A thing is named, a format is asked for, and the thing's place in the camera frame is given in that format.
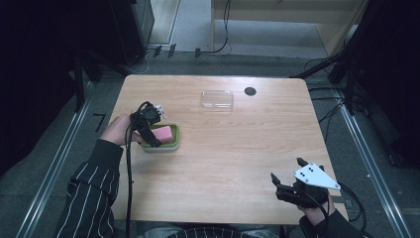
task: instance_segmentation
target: black striped sleeve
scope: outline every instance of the black striped sleeve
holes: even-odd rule
[[[197,227],[179,231],[166,238],[253,238],[253,236],[220,227]]]
[[[54,237],[112,237],[111,205],[118,194],[122,148],[98,140],[89,161],[80,165],[67,185],[64,210]]]

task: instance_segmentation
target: wooden table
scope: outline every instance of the wooden table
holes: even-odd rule
[[[211,2],[212,48],[214,21],[224,19],[226,1]],[[232,0],[229,19],[315,24],[324,48],[331,56],[343,46],[352,26],[362,18],[367,4],[368,0]]]
[[[246,95],[246,87],[257,94]],[[204,110],[203,90],[232,91],[233,110]],[[180,145],[173,152],[146,153],[132,144],[133,220],[297,224],[303,213],[276,199],[270,173],[284,184],[294,183],[301,157],[335,177],[301,79],[130,75],[111,118],[147,100],[162,105],[168,118],[161,123],[180,127]],[[116,219],[125,219],[125,156],[120,173],[113,211]],[[337,206],[347,215],[343,204]]]

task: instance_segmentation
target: finger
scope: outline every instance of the finger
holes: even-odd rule
[[[139,143],[145,142],[145,140],[143,140],[143,138],[137,132],[133,132],[132,140]]]

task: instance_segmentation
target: pink sponge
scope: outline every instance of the pink sponge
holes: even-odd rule
[[[173,140],[172,130],[170,126],[163,126],[156,129],[152,129],[152,132],[161,141],[162,144],[169,143]]]

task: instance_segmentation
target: striped shirt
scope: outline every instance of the striped shirt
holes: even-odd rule
[[[123,149],[113,143],[97,140],[89,160],[82,163],[67,185],[64,210],[54,237],[125,237],[114,227],[111,206],[118,195],[119,165]],[[323,222],[314,232],[323,230]],[[330,215],[325,237],[364,237],[336,210]],[[168,238],[251,238],[248,234],[218,227],[192,228]]]

